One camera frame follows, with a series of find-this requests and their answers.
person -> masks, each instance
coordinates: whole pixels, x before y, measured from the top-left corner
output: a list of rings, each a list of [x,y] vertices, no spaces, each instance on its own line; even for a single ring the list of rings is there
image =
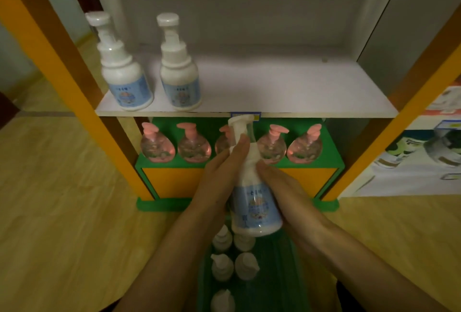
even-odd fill
[[[115,306],[115,312],[182,309],[185,292],[197,278],[205,250],[224,223],[225,204],[248,151],[249,138],[242,134],[232,153],[224,151],[207,163],[190,205]],[[343,289],[338,293],[346,291],[354,297],[354,311],[448,311],[323,216],[295,179],[262,161],[257,171],[272,189],[291,239],[341,282]]]

transparent pink bottle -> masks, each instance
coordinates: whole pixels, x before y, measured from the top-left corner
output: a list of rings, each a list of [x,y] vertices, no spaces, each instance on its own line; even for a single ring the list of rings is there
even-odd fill
[[[179,155],[189,163],[203,163],[211,156],[211,146],[205,137],[197,132],[195,123],[179,123],[176,125],[185,130],[185,136],[177,145]]]
[[[288,159],[297,164],[310,164],[317,159],[323,148],[320,129],[322,124],[315,124],[294,140],[287,150]]]
[[[266,164],[278,163],[285,156],[287,145],[280,134],[288,132],[283,126],[271,124],[269,132],[258,140],[258,149]]]
[[[222,134],[214,144],[214,151],[216,154],[220,154],[223,150],[230,148],[231,144],[229,143],[229,136],[231,135],[231,129],[229,125],[225,125],[219,128]]]
[[[141,151],[152,163],[168,163],[176,150],[171,141],[152,123],[142,123],[144,134],[141,139]]]

floor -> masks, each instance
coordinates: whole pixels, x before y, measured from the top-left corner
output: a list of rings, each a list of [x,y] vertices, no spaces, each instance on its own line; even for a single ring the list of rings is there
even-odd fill
[[[81,53],[104,88],[94,40]],[[122,296],[177,213],[135,194],[44,79],[0,130],[0,310],[95,312]],[[132,118],[121,118],[138,148]],[[461,311],[461,197],[344,198],[327,216],[453,311]],[[301,255],[314,311],[334,279]]]

person's left hand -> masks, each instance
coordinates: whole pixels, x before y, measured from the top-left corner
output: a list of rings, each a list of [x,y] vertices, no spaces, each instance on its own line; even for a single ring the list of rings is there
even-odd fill
[[[232,153],[229,150],[222,151],[205,166],[190,206],[199,214],[212,218],[211,236],[218,233],[224,223],[225,204],[238,180],[249,149],[250,139],[242,134]]]

pink pump head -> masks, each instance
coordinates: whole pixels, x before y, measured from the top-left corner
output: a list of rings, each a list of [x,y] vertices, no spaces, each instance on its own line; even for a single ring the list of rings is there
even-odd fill
[[[179,129],[184,129],[186,133],[186,137],[189,140],[195,140],[198,133],[197,133],[197,124],[195,123],[179,123],[176,124]]]
[[[288,134],[290,132],[287,128],[281,125],[271,124],[269,127],[269,138],[272,142],[277,141],[280,137],[280,134]]]
[[[153,123],[142,123],[144,136],[148,139],[154,139],[157,136],[158,128]]]
[[[225,133],[227,139],[231,136],[231,129],[230,129],[229,125],[224,125],[224,126],[220,127],[219,130],[220,130],[220,132]]]
[[[308,137],[311,141],[316,141],[320,137],[320,129],[322,129],[322,124],[314,124],[308,129]]]

